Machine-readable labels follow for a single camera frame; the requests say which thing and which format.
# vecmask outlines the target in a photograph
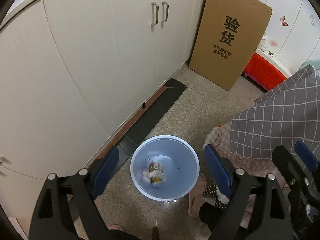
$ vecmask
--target foot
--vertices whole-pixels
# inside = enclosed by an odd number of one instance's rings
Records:
[[[119,225],[112,225],[112,226],[108,227],[108,229],[109,230],[120,230],[120,231],[125,232],[124,229]]]

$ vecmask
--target metal bolt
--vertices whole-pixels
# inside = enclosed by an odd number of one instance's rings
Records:
[[[53,180],[53,179],[55,179],[56,178],[56,174],[54,174],[54,173],[51,173],[51,174],[49,174],[49,176],[48,176],[48,179],[49,180]]]
[[[81,170],[79,170],[79,174],[81,176],[87,175],[88,174],[88,170],[87,169],[81,169]]]
[[[244,170],[241,168],[236,169],[236,174],[238,175],[243,175],[244,174]]]
[[[270,179],[270,180],[275,180],[275,179],[276,179],[276,176],[273,175],[272,173],[269,173],[269,174],[268,174],[268,179]]]
[[[310,214],[310,212],[311,212],[311,207],[309,204],[306,206],[306,212],[307,212],[307,214]]]
[[[289,182],[290,186],[294,185],[295,183],[296,183],[296,180],[295,180],[295,179],[292,179],[292,180],[290,180],[290,182]]]

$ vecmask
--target cabinet handle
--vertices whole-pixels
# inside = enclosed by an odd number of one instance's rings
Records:
[[[151,27],[158,24],[158,17],[159,17],[159,5],[157,5],[155,2],[151,3],[152,6],[156,6],[156,23],[151,23]]]
[[[167,12],[165,13],[165,20],[162,20],[161,23],[164,23],[168,20],[168,14],[169,14],[169,4],[167,2],[162,2],[163,5],[167,6]]]

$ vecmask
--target brown cardboard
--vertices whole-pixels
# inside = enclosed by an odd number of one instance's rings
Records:
[[[258,0],[206,0],[189,68],[229,91],[258,47],[271,13]]]

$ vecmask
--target slipper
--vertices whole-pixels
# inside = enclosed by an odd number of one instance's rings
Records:
[[[188,207],[188,214],[191,217],[198,217],[200,207],[199,204],[201,203],[201,198],[203,197],[203,192],[207,187],[207,181],[203,174],[199,174],[198,180],[193,187],[193,189],[189,192],[189,207]]]
[[[124,231],[124,229],[120,226],[120,225],[112,225],[110,227],[108,227],[109,230],[120,230],[120,231]]]

